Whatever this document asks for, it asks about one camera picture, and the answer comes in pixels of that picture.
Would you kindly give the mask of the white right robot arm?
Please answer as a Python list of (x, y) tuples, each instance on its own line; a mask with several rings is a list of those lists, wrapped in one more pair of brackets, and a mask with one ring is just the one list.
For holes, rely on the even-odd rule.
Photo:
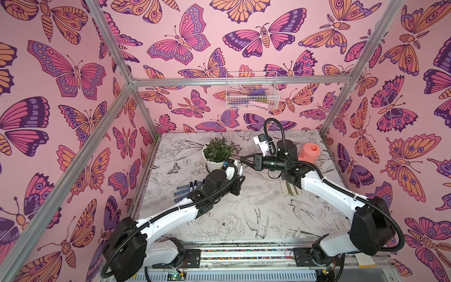
[(325, 200), (350, 220), (350, 229), (325, 235), (312, 245), (311, 252), (318, 257), (347, 253), (373, 256), (380, 251), (392, 252), (404, 247), (402, 230), (383, 199), (369, 199), (338, 186), (323, 176), (316, 165), (292, 159), (290, 153), (283, 150), (274, 156), (263, 153), (243, 156), (240, 162), (255, 171), (279, 171), (288, 183)]

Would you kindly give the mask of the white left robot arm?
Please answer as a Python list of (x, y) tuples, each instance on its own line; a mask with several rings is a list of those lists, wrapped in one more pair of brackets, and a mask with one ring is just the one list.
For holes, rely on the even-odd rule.
[(157, 247), (156, 240), (205, 215), (224, 196), (238, 196), (244, 181), (243, 169), (228, 164), (225, 169), (209, 173), (202, 187), (191, 191), (173, 207), (144, 219), (121, 220), (103, 247), (105, 265), (101, 278), (113, 276), (116, 281), (124, 282), (143, 266), (178, 267), (184, 260), (184, 247), (176, 239), (169, 241), (170, 247)]

